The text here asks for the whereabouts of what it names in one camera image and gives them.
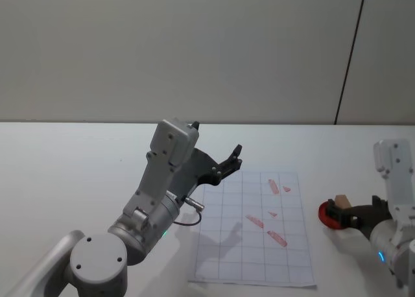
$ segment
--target black bracket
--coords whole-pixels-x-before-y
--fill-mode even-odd
[[[198,129],[199,123],[194,122],[192,126]],[[242,164],[242,160],[239,159],[241,151],[242,146],[237,145],[228,159],[217,163],[205,152],[194,148],[191,157],[174,174],[169,186],[169,191],[177,196],[179,206],[182,206],[184,198],[198,185],[219,185],[222,179],[238,171]]]
[[[388,202],[375,195],[372,196],[372,205],[353,206],[345,209],[339,208],[335,201],[330,199],[326,215],[337,221],[342,228],[360,230],[367,239],[370,239],[370,234],[377,224],[392,219]]]

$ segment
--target wooden block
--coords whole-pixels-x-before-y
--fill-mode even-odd
[[[351,204],[346,195],[337,195],[335,197],[335,204],[341,209],[350,208]]]

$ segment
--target red disk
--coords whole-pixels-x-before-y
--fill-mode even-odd
[[[320,221],[327,227],[335,230],[342,230],[344,229],[339,222],[335,221],[334,219],[328,217],[326,215],[326,208],[329,204],[328,201],[325,201],[320,207],[318,208],[318,218]]]

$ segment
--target cable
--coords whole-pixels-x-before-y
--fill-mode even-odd
[[[201,213],[199,213],[199,212],[197,212],[198,213],[198,215],[199,215],[199,220],[198,221],[196,221],[196,222],[193,222],[193,223],[191,223],[191,224],[187,224],[187,223],[184,223],[184,222],[176,222],[176,221],[173,221],[173,224],[178,224],[179,226],[187,226],[187,227],[190,227],[190,226],[196,226],[199,222],[201,222],[202,221],[202,214]]]
[[[347,81],[348,75],[349,75],[349,69],[350,69],[350,64],[351,64],[351,57],[353,56],[353,51],[355,49],[355,42],[356,42],[356,37],[357,37],[357,31],[359,29],[359,24],[361,23],[361,16],[362,16],[363,5],[364,5],[364,0],[361,1],[361,7],[359,9],[359,15],[357,16],[355,34],[353,35],[353,41],[351,43],[351,49],[350,49],[350,53],[349,53],[348,65],[346,67],[346,74],[344,75],[344,79],[343,79],[342,92],[340,93],[340,99],[338,101],[338,106],[337,106],[337,112],[336,112],[336,117],[335,117],[334,125],[337,124],[338,114],[340,112],[340,106],[342,104],[342,99],[343,99],[343,94],[344,94],[344,88],[346,87],[346,81]]]

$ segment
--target gray wall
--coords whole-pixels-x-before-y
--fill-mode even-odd
[[[415,0],[365,0],[338,123],[415,124]]]
[[[415,121],[413,0],[366,1],[339,122]],[[0,0],[0,120],[333,123],[360,3]]]

